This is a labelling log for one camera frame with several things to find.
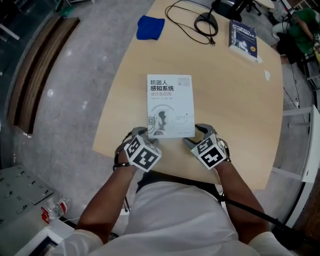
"thick book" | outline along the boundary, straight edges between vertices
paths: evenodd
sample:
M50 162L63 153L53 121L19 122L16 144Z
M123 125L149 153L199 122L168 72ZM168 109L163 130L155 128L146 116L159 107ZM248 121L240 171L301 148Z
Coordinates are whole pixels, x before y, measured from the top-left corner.
M149 138L194 137L191 75L148 74L147 112Z
M229 22L229 48L255 61L258 56L257 35L253 27L236 20Z

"green shirt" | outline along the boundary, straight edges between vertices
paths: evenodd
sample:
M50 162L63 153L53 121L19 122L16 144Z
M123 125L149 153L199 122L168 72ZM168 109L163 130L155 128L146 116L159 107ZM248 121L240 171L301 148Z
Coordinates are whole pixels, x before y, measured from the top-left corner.
M311 8L306 8L297 10L294 14L308 25L308 28L313 35L320 34L319 13ZM304 54L311 54L313 52L314 42L310 40L298 23L295 23L289 29L289 34L294 38L295 43L301 52Z

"white cube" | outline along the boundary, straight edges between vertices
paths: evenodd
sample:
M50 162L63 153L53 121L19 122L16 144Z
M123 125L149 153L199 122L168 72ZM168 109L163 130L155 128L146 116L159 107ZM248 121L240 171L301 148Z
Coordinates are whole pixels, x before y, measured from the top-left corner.
M161 158L161 150L139 135L125 145L124 150L129 163L145 172L149 172Z
M191 153L209 170L227 158L225 147L215 134L191 149Z

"white t-shirt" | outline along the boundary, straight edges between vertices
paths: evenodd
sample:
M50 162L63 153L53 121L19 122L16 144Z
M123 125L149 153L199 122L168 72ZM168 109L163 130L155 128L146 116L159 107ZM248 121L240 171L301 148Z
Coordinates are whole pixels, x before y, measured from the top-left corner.
M103 245L97 235L76 230L52 255L292 256L271 232L249 245L240 242L211 194L173 182L149 184L136 194L124 235Z

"blue book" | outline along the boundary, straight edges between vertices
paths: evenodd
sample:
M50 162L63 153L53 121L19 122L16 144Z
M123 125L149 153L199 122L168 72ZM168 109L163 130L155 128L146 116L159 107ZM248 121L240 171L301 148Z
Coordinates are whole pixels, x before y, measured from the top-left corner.
M229 23L229 48L255 61L258 55L257 35L253 27L236 20Z

